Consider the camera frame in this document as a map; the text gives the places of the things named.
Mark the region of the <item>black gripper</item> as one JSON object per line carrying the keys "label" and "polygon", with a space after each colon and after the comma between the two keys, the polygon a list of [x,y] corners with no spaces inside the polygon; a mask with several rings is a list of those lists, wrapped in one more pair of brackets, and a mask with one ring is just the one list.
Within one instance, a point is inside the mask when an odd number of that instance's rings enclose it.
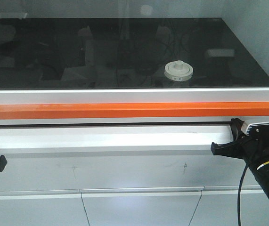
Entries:
{"label": "black gripper", "polygon": [[246,168],[259,169],[269,164],[269,134],[255,139],[242,132],[243,123],[239,118],[231,119],[232,136],[238,140],[220,145],[212,142],[211,152],[218,156],[242,157]]}

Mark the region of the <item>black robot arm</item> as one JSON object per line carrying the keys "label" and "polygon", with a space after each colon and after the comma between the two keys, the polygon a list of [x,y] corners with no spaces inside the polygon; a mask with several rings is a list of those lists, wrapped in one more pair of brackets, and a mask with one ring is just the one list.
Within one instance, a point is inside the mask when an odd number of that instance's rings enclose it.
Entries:
{"label": "black robot arm", "polygon": [[233,118],[230,121],[233,141],[211,144],[213,155],[243,159],[244,171],[250,170],[269,199],[269,121]]}

